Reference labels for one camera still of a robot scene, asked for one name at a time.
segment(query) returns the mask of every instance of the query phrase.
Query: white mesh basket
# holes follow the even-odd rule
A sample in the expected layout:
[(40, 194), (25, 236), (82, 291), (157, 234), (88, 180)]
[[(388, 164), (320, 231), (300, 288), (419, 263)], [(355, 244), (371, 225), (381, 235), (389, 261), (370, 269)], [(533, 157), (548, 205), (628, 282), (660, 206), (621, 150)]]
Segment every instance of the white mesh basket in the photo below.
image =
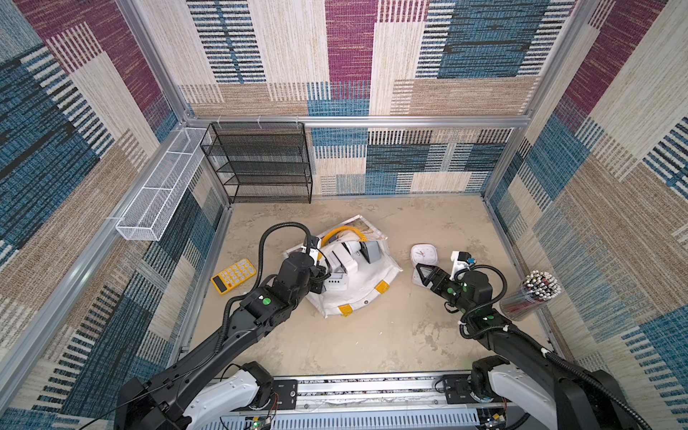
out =
[(202, 140), (210, 140), (205, 129), (185, 128), (175, 137), (117, 223), (122, 237), (152, 241), (162, 238), (203, 160)]

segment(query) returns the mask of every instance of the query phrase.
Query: yellow calculator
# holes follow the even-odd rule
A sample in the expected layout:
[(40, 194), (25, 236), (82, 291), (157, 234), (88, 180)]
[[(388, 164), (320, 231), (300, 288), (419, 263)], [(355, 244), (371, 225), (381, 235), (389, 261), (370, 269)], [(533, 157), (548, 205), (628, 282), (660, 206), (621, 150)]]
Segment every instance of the yellow calculator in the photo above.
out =
[(213, 284), (220, 294), (236, 288), (240, 283), (256, 274), (256, 270), (247, 259), (237, 261), (213, 277)]

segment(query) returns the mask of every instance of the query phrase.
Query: concrete-textured floor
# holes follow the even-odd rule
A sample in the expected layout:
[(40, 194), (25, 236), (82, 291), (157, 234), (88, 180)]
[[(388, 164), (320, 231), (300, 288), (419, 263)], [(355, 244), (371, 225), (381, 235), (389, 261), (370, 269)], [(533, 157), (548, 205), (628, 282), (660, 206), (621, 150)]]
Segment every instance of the concrete-textured floor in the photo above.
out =
[[(451, 271), (451, 251), (467, 250), (479, 264), (499, 268), (510, 287), (518, 284), (516, 270), (478, 196), (238, 204), (215, 272), (242, 258), (257, 264), (258, 241), (265, 229), (278, 222), (301, 222), (312, 234), (319, 234), (358, 214), (389, 236), (389, 249), (404, 270), (390, 289), (349, 317), (324, 319), (304, 300), (289, 320), (235, 362), (257, 360), (273, 375), (350, 374), (470, 369), (475, 359), (491, 355), (478, 342), (461, 337), (457, 325), (460, 314), (445, 312), (440, 297), (411, 283), (411, 247), (429, 243), (438, 249), (440, 266), (447, 271)], [(271, 234), (265, 247), (264, 274), (276, 273), (282, 252), (302, 241), (303, 232), (296, 228)], [(488, 275), (497, 294), (501, 282), (497, 275)], [(224, 296), (209, 288), (192, 346), (219, 327), (230, 296), (243, 294), (252, 285), (250, 279)], [(535, 316), (518, 326), (545, 344), (544, 331)]]

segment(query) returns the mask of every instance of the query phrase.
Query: white bag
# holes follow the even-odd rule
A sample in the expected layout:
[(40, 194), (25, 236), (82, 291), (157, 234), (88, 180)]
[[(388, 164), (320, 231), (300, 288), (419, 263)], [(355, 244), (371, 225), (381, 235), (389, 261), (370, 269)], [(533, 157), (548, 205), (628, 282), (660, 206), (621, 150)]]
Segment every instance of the white bag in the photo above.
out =
[[(320, 313), (327, 318), (329, 315), (349, 316), (353, 311), (368, 305), (374, 299), (384, 294), (389, 289), (389, 284), (396, 275), (402, 271), (401, 267), (394, 261), (389, 254), (387, 236), (382, 234), (377, 228), (370, 224), (364, 217), (357, 215), (342, 224), (335, 226), (318, 237), (322, 238), (337, 227), (350, 226), (357, 228), (367, 241), (377, 241), (380, 246), (380, 259), (373, 263), (368, 263), (359, 250), (352, 254), (358, 264), (358, 270), (349, 274), (349, 283), (344, 290), (326, 290), (323, 294), (309, 292), (306, 298), (313, 303)], [(334, 245), (347, 241), (360, 241), (360, 237), (353, 231), (346, 231), (333, 237), (327, 245), (321, 247), (324, 254), (328, 254)], [(289, 253), (299, 249), (301, 245), (295, 246), (284, 253), (286, 258)]]

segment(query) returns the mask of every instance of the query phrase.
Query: woven patterned wallpaper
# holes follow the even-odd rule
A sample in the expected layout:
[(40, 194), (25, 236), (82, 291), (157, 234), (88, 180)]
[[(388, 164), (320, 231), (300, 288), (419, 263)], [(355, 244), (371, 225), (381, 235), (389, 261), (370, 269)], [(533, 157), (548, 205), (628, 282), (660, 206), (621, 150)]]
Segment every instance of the woven patterned wallpaper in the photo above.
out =
[(511, 129), (307, 129), (313, 194), (479, 193)]
[(118, 239), (0, 428), (77, 429), (113, 408), (129, 379), (167, 368), (222, 215), (212, 174), (196, 171), (160, 241)]
[(0, 358), (175, 124), (114, 0), (0, 0)]
[[(0, 0), (0, 46), (2, 358), (176, 119), (112, 0)], [(116, 244), (0, 428), (78, 428), (166, 367), (219, 205), (199, 170), (169, 234)]]
[(197, 116), (515, 115), (574, 0), (139, 4)]
[(570, 353), (688, 428), (688, 2), (602, 0), (491, 204)]
[[(199, 117), (517, 115), (573, 0), (141, 0)], [(509, 130), (313, 129), (315, 195), (480, 192)]]

